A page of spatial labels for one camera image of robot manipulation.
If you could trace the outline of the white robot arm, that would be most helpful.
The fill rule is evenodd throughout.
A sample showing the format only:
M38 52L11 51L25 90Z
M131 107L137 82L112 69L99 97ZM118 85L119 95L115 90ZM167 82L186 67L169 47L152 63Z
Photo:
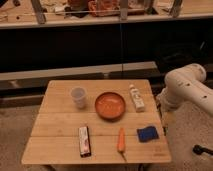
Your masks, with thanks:
M177 110L190 101L213 117L213 89L204 84L206 70L197 63L171 70L165 75L165 87L157 100L165 111Z

